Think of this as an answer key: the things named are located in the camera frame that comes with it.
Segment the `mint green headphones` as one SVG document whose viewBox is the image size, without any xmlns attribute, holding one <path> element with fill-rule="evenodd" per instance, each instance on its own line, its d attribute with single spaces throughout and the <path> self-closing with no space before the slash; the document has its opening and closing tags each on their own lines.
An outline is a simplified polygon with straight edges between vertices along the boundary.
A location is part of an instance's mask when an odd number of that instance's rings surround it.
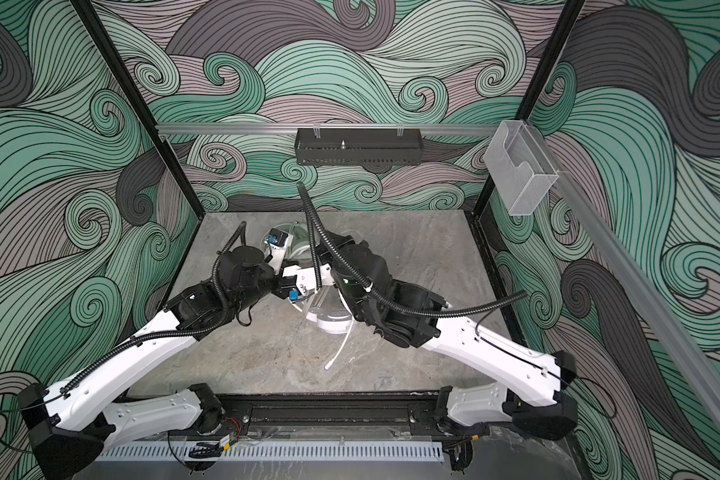
<svg viewBox="0 0 720 480">
<path fill-rule="evenodd" d="M 280 223 L 272 227 L 287 233 L 291 243 L 285 249 L 285 259 L 297 262 L 307 262 L 311 259 L 309 234 L 306 225 L 299 222 Z"/>
</svg>

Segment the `white headphones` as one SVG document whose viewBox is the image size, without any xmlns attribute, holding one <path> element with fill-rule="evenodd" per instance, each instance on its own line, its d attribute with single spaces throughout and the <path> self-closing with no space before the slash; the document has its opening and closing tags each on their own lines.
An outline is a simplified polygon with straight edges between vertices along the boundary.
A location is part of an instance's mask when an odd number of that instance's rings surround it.
<svg viewBox="0 0 720 480">
<path fill-rule="evenodd" d="M 323 367 L 325 371 L 330 370 L 345 349 L 356 323 L 346 301 L 335 286 L 324 286 L 317 293 L 307 296 L 298 296 L 293 292 L 290 300 L 294 308 L 320 330 L 342 337 L 338 350 Z"/>
</svg>

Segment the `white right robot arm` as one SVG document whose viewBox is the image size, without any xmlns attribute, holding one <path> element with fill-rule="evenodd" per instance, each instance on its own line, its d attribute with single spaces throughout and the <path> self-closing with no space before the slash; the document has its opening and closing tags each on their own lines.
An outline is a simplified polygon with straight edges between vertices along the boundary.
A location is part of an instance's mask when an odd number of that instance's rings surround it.
<svg viewBox="0 0 720 480">
<path fill-rule="evenodd" d="M 386 260 L 366 243 L 327 233 L 310 248 L 322 284 L 337 288 L 353 321 L 400 348 L 423 348 L 490 378 L 487 385 L 440 390 L 432 418 L 443 434 L 505 423 L 560 440 L 577 426 L 577 402 L 565 392 L 576 378 L 571 354 L 543 354 L 519 345 L 483 326 L 483 312 L 457 314 L 434 292 L 393 279 Z"/>
</svg>

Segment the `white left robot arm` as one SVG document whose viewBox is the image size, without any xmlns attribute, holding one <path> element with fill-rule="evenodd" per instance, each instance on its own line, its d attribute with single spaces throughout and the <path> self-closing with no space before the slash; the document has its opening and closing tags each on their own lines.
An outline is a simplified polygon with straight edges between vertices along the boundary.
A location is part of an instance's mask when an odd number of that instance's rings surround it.
<svg viewBox="0 0 720 480">
<path fill-rule="evenodd" d="M 245 231 L 240 224 L 219 251 L 208 280 L 170 300 L 102 358 L 68 379 L 35 383 L 19 393 L 30 451 L 46 478 L 69 479 L 105 450 L 141 437 L 218 431 L 223 407 L 206 384 L 130 405 L 116 399 L 170 357 L 239 322 L 242 312 L 276 290 L 291 235 L 271 230 L 262 251 L 246 243 Z"/>
</svg>

